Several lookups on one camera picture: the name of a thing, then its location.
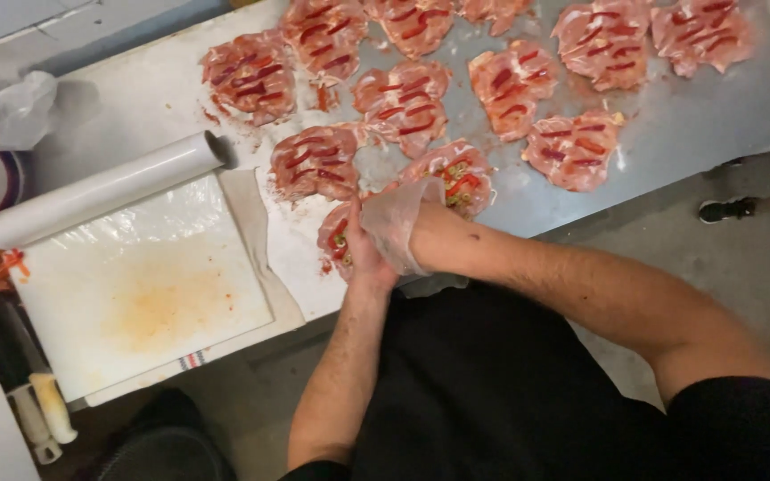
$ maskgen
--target concrete floor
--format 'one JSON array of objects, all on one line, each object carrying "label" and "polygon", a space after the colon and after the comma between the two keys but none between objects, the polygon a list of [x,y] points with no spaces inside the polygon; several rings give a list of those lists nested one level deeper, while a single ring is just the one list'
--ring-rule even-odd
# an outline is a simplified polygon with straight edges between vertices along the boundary
[{"label": "concrete floor", "polygon": [[[770,196],[770,154],[650,192],[542,235],[635,257],[703,289],[741,314],[770,346],[770,214],[701,224],[703,200]],[[167,380],[195,400],[241,480],[284,474],[287,432],[305,382],[319,360],[333,317]],[[659,405],[652,372],[637,355],[580,328],[579,337],[620,391]],[[74,415],[82,435],[44,479],[66,478],[88,462],[156,387]]]}]

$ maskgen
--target black shoe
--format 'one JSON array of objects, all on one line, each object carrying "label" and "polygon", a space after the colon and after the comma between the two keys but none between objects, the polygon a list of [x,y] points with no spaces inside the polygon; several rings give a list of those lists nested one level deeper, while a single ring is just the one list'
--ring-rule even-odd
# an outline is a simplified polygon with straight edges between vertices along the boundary
[{"label": "black shoe", "polygon": [[740,219],[753,216],[756,211],[756,201],[755,197],[730,199],[727,202],[707,200],[700,204],[700,220],[704,224],[714,224],[730,217]]}]

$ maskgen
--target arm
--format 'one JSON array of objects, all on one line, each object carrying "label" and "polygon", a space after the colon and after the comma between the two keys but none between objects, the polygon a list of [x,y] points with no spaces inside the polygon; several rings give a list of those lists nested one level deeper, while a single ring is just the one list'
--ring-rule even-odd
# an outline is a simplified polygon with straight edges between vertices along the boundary
[{"label": "arm", "polygon": [[666,404],[710,377],[770,378],[770,354],[732,312],[635,260],[522,239],[433,204],[421,206],[410,248],[425,269],[503,284],[635,351]]},{"label": "arm", "polygon": [[353,273],[335,332],[305,386],[290,427],[287,467],[319,460],[348,464],[379,365],[379,345],[397,274],[358,226],[353,200],[347,226]]}]

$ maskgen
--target plastic wrap roll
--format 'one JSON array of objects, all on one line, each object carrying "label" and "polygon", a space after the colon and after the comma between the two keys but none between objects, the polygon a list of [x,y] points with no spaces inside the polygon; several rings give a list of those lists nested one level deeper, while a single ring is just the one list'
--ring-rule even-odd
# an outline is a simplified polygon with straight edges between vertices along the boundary
[{"label": "plastic wrap roll", "polygon": [[228,161],[209,131],[0,212],[0,249],[25,246],[170,188]]}]

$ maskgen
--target white knife handle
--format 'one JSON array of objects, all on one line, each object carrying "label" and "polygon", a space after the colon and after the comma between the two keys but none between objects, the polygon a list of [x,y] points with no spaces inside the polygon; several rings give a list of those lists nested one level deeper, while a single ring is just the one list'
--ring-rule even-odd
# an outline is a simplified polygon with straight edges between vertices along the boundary
[{"label": "white knife handle", "polygon": [[14,398],[16,412],[20,418],[20,427],[26,435],[29,442],[33,444],[34,454],[37,462],[42,465],[54,463],[61,457],[61,448],[52,438],[49,429],[46,427],[44,415],[37,407],[32,393],[29,391],[31,386],[26,384],[11,391],[10,395]]},{"label": "white knife handle", "polygon": [[72,443],[79,433],[70,427],[70,415],[64,405],[64,399],[61,399],[58,392],[56,377],[34,373],[28,377],[28,381],[34,388],[37,402],[40,404],[40,410],[44,412],[46,425],[52,436],[61,444]]}]

